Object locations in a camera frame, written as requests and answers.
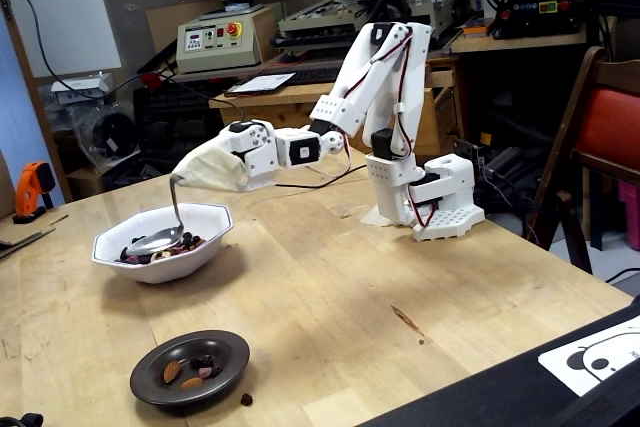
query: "spoon handle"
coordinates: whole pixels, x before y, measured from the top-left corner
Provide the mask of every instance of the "spoon handle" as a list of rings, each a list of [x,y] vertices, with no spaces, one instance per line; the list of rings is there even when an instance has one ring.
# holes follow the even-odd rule
[[[169,188],[171,189],[171,200],[173,201],[173,210],[175,210],[176,212],[176,218],[178,219],[178,222],[180,222],[180,227],[184,227],[182,219],[180,218],[180,211],[178,210],[178,200],[176,198],[176,183],[180,180],[182,180],[182,177],[173,174],[169,178]]]

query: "white bowl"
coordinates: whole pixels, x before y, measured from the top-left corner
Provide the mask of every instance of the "white bowl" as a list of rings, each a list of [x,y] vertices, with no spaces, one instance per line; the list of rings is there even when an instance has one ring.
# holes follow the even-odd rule
[[[131,245],[131,239],[178,225],[171,206],[141,212],[98,235],[91,260],[110,267],[116,274],[148,284],[160,284],[193,274],[216,255],[222,236],[233,228],[233,221],[229,209],[223,205],[178,204],[178,209],[185,232],[206,241],[197,249],[148,265],[115,262],[120,258],[122,249]]]

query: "paper with panda drawing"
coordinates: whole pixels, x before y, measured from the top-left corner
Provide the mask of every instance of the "paper with panda drawing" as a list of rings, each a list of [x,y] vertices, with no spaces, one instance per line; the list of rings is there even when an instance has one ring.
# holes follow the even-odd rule
[[[538,361],[582,396],[640,358],[640,316],[545,352]]]

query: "blue wall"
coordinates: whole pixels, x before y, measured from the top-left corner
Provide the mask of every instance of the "blue wall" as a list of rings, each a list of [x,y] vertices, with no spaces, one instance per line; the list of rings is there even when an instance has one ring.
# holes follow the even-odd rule
[[[0,152],[14,185],[29,162],[51,165],[4,15],[0,15]],[[51,199],[54,205],[64,203],[60,187],[51,192]]]

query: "red emergency stop button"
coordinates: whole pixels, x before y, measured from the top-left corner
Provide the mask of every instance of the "red emergency stop button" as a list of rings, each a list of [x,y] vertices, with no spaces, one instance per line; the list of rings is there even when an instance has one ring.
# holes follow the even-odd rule
[[[227,25],[227,34],[229,37],[238,37],[242,33],[242,25],[238,22],[233,22]]]

